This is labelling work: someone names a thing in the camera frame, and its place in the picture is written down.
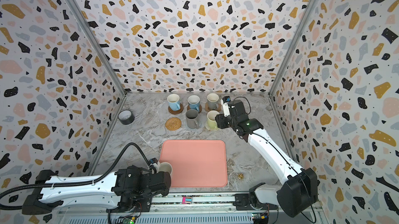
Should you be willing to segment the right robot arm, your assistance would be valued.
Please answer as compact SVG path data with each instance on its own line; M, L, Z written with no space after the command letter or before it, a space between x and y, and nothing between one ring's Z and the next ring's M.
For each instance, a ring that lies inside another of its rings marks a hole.
M318 179L313 169L304 169L291 159L271 138L264 126L249 118L242 97L225 96L220 101L223 113L215 118L218 128L231 128L241 139L254 147L273 169L282 184L259 183L246 195L235 197L238 208L263 209L266 205L281 208L289 217L296 217L318 201Z

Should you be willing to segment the brown wooden coaster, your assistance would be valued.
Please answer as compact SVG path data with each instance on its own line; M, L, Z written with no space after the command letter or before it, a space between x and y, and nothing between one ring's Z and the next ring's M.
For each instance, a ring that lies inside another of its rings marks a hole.
M201 105L198 105L198 106L194 106L193 108L191 108L191 106L190 105L188 105L187 106L187 110L196 110L198 113L201 113L202 112L202 106Z
M169 112L170 114L172 114L172 115L178 115L178 114L182 113L183 110L184 110L184 106L183 106L182 103L180 104L180 109L179 109L179 110L176 110L176 111L172 110L171 107L168 106L168 112Z

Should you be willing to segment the white mug pink handle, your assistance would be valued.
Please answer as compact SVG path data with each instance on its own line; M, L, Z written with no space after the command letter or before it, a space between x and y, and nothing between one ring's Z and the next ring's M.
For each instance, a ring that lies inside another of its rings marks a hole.
M160 172L169 173L170 176L172 175L172 165L168 162L160 163L159 170Z

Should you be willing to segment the dark grey mug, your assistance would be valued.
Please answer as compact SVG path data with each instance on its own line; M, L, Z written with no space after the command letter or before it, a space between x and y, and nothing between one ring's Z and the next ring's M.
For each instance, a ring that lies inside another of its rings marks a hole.
M189 129L199 129L200 124L198 121L198 111L195 109L189 109L186 112L186 122Z

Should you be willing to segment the paw print wooden coaster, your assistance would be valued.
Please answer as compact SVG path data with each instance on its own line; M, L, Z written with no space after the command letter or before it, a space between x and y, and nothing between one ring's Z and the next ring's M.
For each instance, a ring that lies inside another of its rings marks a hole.
M221 106L219 103L217 103L216 106L217 106L217 107L216 107L215 109L213 109L213 110L218 111L218 112L221 112L221 111L222 111L222 106ZM205 103L205 110L206 110L207 112L211 111L211 109L209 108L208 103Z

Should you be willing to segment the woven rattan coaster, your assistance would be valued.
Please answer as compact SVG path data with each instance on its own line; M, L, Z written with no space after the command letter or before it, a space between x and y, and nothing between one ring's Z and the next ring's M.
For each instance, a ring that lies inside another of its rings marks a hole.
M169 131L176 131L182 126L182 121L177 117L169 118L165 122L165 128Z

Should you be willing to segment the light blue mug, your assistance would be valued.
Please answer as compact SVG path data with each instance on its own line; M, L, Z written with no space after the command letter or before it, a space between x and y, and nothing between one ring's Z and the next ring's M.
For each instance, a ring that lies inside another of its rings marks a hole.
M197 95L191 95L188 97L188 104L193 108L195 105L198 106L201 104L201 99Z

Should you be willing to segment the beige patterned round coaster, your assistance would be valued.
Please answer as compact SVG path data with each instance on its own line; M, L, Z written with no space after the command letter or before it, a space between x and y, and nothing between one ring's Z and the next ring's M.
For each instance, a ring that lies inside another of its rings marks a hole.
M217 131L217 130L219 130L218 127L211 128L211 127L208 125L207 122L205 123L205 128L206 128L208 131Z

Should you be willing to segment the white mug green handle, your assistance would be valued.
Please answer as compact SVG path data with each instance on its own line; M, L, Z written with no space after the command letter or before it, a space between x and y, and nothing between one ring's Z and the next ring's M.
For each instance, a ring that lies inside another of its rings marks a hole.
M219 112L215 110L211 110L207 114L207 123L211 128L218 127L216 122L217 115L219 115Z

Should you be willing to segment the white mug blue handle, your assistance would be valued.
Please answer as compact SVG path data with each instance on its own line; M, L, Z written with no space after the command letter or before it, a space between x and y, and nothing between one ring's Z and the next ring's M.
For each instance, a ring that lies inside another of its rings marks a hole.
M180 96L178 94L170 94L170 95L168 95L167 101L168 101L168 104L169 104L169 108L172 111L179 111L181 109Z

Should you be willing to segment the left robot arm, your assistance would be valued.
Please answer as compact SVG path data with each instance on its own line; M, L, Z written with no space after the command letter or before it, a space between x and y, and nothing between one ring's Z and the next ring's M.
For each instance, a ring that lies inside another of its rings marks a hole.
M49 214L64 207L98 207L114 213L141 207L147 212L153 196L166 196L171 187L168 172L146 173L134 165L111 172L99 182L95 176L59 177L46 170L39 175L50 185L37 187L22 205L24 215Z

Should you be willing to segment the white mug grey handle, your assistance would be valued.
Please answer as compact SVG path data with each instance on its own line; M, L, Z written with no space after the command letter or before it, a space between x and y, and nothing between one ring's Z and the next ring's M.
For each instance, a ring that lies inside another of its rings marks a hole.
M210 93L207 96L207 103L209 110L215 110L218 108L219 96L216 93Z

